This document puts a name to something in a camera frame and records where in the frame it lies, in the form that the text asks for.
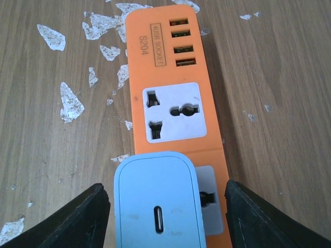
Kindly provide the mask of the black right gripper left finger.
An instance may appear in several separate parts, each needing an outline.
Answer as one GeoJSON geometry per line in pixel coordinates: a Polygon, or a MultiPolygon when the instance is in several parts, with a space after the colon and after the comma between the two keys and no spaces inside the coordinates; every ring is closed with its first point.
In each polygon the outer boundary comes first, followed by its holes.
{"type": "Polygon", "coordinates": [[[109,214],[108,194],[96,183],[1,247],[103,247],[109,214]]]}

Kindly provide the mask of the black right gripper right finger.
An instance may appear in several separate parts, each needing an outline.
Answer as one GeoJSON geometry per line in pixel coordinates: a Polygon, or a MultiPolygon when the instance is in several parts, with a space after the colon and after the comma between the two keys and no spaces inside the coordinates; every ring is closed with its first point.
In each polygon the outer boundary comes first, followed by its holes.
{"type": "Polygon", "coordinates": [[[233,247],[330,247],[330,240],[281,212],[240,182],[225,189],[233,247]]]}

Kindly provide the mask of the light blue plug adapter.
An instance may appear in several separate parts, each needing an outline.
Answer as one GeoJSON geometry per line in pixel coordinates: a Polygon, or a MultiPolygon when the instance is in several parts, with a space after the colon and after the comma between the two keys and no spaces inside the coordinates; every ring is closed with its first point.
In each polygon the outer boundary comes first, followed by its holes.
{"type": "Polygon", "coordinates": [[[197,174],[184,154],[126,158],[113,188],[116,247],[206,247],[197,174]]]}

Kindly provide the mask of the orange power strip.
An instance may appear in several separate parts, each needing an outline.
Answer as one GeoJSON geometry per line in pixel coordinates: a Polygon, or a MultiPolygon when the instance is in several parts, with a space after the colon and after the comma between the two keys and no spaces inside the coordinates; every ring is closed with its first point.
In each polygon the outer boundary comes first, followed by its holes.
{"type": "Polygon", "coordinates": [[[207,247],[231,247],[227,164],[197,15],[179,4],[138,9],[125,22],[135,153],[177,151],[209,202],[207,247]]]}

